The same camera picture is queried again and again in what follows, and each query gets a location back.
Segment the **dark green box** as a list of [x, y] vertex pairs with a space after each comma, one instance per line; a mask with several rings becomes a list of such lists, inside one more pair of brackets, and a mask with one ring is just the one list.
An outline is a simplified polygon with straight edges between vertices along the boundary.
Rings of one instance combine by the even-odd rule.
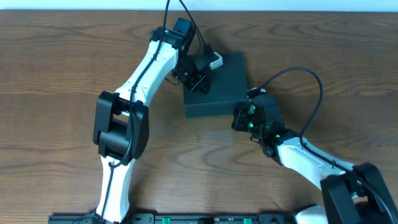
[[248, 102], [248, 79], [242, 52], [221, 54], [223, 65], [204, 69], [208, 92], [183, 89], [185, 116], [198, 118], [233, 114]]

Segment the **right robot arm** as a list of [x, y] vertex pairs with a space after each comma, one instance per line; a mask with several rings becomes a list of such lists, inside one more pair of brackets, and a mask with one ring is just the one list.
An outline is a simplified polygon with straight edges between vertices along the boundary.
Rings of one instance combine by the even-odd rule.
[[234, 111], [232, 128], [250, 133], [265, 156], [321, 191], [323, 205], [294, 212], [294, 223], [397, 223], [397, 207], [378, 168], [337, 159], [286, 128], [273, 96], [250, 92]]

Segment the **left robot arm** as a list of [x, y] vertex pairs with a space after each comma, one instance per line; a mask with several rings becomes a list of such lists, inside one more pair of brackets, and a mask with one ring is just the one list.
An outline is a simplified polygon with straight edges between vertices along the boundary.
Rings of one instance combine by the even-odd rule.
[[115, 92], [97, 99], [93, 142], [103, 166], [101, 198], [94, 223], [122, 223], [129, 210], [129, 185], [134, 163], [149, 140], [149, 105], [171, 73], [191, 92], [208, 93], [205, 57], [189, 55], [197, 27], [178, 18], [174, 27], [153, 30], [147, 52], [128, 80]]

